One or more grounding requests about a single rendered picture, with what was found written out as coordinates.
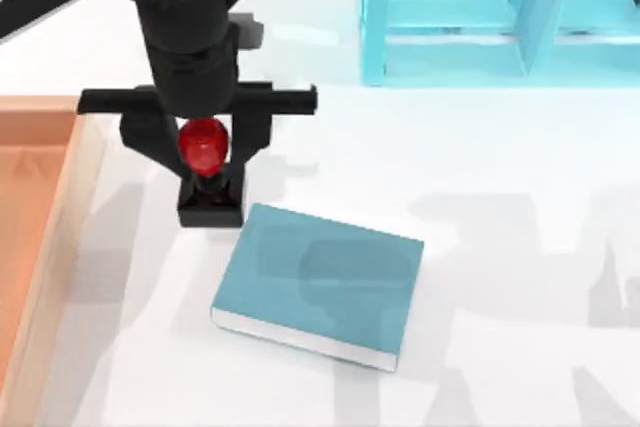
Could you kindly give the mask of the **red and black stamp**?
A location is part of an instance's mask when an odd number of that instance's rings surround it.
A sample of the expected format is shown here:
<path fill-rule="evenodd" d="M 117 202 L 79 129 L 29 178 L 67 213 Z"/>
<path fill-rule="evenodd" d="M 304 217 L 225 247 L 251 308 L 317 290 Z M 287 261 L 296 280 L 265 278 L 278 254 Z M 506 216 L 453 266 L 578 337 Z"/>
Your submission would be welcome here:
<path fill-rule="evenodd" d="M 177 212 L 185 228 L 239 228 L 244 223 L 245 169 L 226 160 L 230 136 L 215 119 L 191 119 L 178 147 L 190 169 L 181 181 Z"/>

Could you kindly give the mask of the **shallow salmon-coloured box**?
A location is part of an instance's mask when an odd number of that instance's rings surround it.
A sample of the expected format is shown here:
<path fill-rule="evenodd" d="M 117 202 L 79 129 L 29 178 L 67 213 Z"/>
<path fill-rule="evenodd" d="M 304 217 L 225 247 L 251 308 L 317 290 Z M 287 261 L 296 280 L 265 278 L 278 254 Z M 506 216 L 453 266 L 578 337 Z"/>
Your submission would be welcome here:
<path fill-rule="evenodd" d="M 35 427 L 105 135 L 74 96 L 0 96 L 0 427 Z"/>

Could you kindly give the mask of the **teal book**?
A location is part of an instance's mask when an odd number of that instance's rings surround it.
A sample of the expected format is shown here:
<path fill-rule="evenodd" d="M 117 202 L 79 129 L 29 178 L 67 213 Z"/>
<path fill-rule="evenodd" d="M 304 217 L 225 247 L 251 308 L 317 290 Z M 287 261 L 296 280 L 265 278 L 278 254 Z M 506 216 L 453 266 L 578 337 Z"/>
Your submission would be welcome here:
<path fill-rule="evenodd" d="M 210 307 L 220 328 L 393 372 L 424 244 L 254 204 Z"/>

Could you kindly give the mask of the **light blue rack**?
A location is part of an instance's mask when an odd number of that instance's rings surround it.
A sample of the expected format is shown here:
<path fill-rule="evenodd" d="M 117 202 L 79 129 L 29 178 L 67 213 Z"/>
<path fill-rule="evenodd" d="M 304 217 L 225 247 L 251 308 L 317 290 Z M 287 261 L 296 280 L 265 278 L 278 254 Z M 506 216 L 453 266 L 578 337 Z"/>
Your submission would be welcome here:
<path fill-rule="evenodd" d="M 359 0 L 370 86 L 640 88 L 640 0 Z"/>

